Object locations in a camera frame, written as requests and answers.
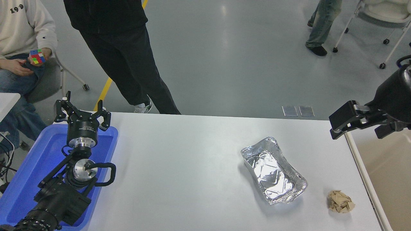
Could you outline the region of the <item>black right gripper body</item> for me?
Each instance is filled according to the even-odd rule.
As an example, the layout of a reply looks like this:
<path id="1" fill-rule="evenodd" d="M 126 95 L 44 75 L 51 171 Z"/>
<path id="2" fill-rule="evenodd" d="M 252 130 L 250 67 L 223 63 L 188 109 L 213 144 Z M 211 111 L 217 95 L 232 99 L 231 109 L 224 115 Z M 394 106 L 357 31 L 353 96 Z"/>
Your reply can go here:
<path id="1" fill-rule="evenodd" d="M 376 90 L 367 106 L 386 112 L 395 120 L 411 122 L 410 66 L 402 66 Z"/>

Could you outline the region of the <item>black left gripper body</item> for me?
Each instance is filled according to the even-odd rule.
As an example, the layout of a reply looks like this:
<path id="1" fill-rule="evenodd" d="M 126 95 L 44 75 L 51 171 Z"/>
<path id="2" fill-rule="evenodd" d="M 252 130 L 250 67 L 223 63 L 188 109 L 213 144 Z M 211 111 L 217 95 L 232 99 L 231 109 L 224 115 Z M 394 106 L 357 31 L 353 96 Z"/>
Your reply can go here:
<path id="1" fill-rule="evenodd" d="M 79 115 L 74 112 L 68 113 L 68 133 L 66 141 L 71 142 L 71 140 L 77 138 L 90 138 L 94 140 L 94 142 L 97 142 L 98 120 L 90 120 L 90 117 L 92 117 L 90 112 L 80 111 L 79 113 Z"/>

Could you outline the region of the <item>seated person's left hand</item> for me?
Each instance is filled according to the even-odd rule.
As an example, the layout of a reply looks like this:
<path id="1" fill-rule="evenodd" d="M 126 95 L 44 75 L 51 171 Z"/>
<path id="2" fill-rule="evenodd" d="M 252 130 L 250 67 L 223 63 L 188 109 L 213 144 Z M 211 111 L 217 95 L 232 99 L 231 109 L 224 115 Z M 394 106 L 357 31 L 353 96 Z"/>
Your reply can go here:
<path id="1" fill-rule="evenodd" d="M 35 61 L 32 59 L 32 57 L 29 57 L 29 61 L 32 65 L 36 66 L 36 67 L 41 67 L 43 64 L 46 63 L 46 61 L 48 61 L 48 59 L 50 58 L 51 54 L 52 54 L 52 50 L 50 48 L 41 48 L 40 49 L 43 57 L 45 59 L 45 61 L 43 61 L 42 63 L 35 63 Z"/>

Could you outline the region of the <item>seated person's right hand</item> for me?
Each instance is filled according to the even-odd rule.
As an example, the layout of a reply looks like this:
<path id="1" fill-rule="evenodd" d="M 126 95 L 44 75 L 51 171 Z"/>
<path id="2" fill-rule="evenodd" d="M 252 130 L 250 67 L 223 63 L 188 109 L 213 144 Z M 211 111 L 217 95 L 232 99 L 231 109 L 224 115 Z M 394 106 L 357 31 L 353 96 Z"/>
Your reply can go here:
<path id="1" fill-rule="evenodd" d="M 34 74 L 34 72 L 28 68 L 23 67 L 22 65 L 25 64 L 27 60 L 23 59 L 4 59 L 1 60 L 1 68 L 4 70 L 9 70 L 12 73 L 19 75 L 19 76 L 29 76 Z"/>

